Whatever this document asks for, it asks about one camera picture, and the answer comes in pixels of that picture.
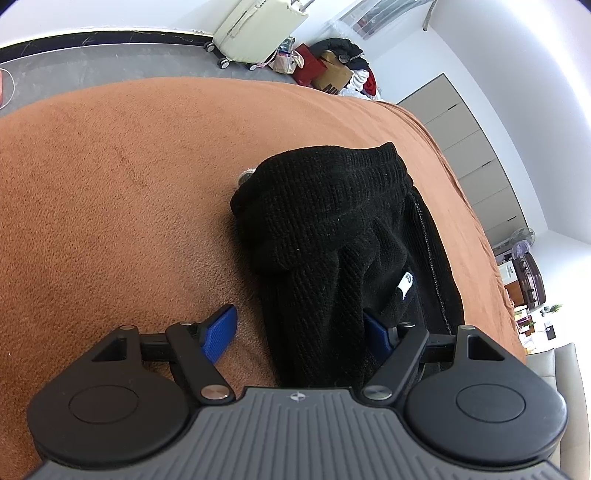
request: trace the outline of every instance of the suitcase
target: suitcase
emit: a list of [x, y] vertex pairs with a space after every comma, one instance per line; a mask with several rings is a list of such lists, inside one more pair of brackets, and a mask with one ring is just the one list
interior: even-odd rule
[[306, 9], [313, 2], [302, 5], [300, 0], [242, 0], [205, 48], [219, 50], [220, 68], [238, 61], [254, 70], [308, 18]]

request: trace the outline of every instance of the white cable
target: white cable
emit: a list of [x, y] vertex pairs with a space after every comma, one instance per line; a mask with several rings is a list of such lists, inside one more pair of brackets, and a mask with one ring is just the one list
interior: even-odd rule
[[10, 100], [12, 100], [12, 97], [14, 97], [14, 92], [17, 89], [17, 84], [14, 82], [14, 77], [12, 76], [12, 73], [10, 73], [7, 69], [0, 68], [0, 72], [8, 73], [8, 76], [12, 80], [12, 94], [10, 95], [10, 98], [8, 99], [8, 101], [4, 105], [0, 105], [0, 110], [2, 110], [4, 107], [6, 107], [10, 103]]

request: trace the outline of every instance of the fuzzy orange fabric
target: fuzzy orange fabric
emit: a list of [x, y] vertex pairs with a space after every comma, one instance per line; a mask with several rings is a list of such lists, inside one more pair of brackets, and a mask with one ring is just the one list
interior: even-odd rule
[[387, 141], [437, 224], [466, 322], [523, 358], [482, 228], [433, 139], [399, 107], [175, 78], [72, 92], [0, 119], [0, 478], [38, 463], [31, 396], [119, 325], [161, 332], [234, 303], [238, 335], [217, 367], [238, 392], [273, 385], [229, 208], [236, 178], [293, 148]]

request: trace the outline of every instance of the bed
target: bed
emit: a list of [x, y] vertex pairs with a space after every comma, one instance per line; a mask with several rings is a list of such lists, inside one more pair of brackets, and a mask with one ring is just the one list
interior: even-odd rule
[[273, 385], [256, 280], [236, 240], [236, 179], [311, 145], [392, 141], [437, 224], [465, 321], [524, 351], [484, 232], [440, 150], [407, 111], [295, 85], [149, 79], [81, 90], [0, 119], [0, 478], [38, 462], [31, 396], [118, 325], [163, 331], [239, 312], [217, 367]]

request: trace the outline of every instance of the white ceiling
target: white ceiling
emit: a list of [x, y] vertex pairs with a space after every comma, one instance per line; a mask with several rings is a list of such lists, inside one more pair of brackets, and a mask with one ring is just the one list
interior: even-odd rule
[[591, 244], [591, 13], [577, 0], [439, 0], [431, 26], [503, 122], [548, 227]]

